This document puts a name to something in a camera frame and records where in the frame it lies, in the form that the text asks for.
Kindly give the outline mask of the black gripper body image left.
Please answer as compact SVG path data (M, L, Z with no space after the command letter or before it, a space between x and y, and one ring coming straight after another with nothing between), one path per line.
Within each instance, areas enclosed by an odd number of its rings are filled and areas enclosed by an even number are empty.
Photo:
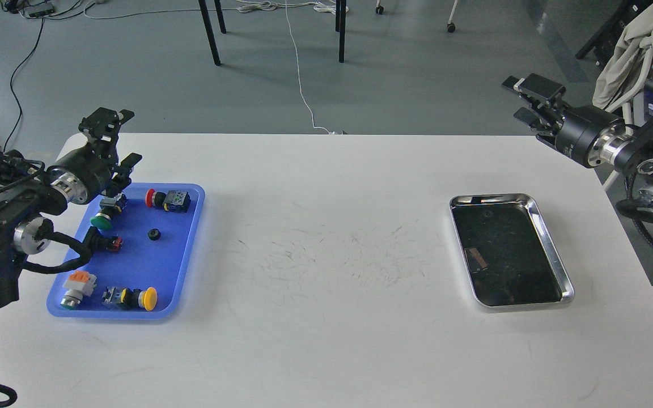
M88 204L111 186L117 163L115 148L83 146L49 166L49 183L66 202Z

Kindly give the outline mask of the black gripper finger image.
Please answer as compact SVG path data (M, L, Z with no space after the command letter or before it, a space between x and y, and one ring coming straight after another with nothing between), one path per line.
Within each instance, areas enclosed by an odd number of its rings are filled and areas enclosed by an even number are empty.
M134 118L135 113L129 109L119 112L113 109L98 108L88 117L82 118L78 125L87 138L87 145L96 156L117 156L117 142L120 127Z
M119 165L114 167L114 176L111 180L111 197L122 193L132 183L130 174L141 160L141 154L132 152Z
M519 108L513 117L526 124L539 142L556 142L559 132L559 113L552 109Z
M524 78L509 76L503 80L501 86L516 93L526 103L527 108L533 111L564 111L566 108L563 101L565 86L536 73Z

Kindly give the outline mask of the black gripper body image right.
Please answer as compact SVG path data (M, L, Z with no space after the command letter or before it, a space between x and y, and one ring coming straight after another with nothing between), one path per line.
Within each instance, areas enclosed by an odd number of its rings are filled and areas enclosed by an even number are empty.
M555 150L586 168L600 163L601 148L595 144L601 135L624 124L619 116L591 105L566 108L562 118L564 121L555 137Z

